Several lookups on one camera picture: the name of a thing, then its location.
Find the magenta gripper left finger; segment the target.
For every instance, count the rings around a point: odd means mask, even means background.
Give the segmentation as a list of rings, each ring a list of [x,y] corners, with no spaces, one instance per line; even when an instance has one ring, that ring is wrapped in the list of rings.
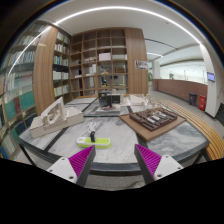
[[[90,146],[69,158],[60,157],[47,171],[84,187],[95,155],[95,146]]]

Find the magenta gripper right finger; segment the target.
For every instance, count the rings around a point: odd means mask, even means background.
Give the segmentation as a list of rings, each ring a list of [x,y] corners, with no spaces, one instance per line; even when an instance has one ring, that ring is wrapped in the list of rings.
[[[171,156],[161,156],[139,144],[135,145],[134,154],[146,184],[150,184],[183,168]]]

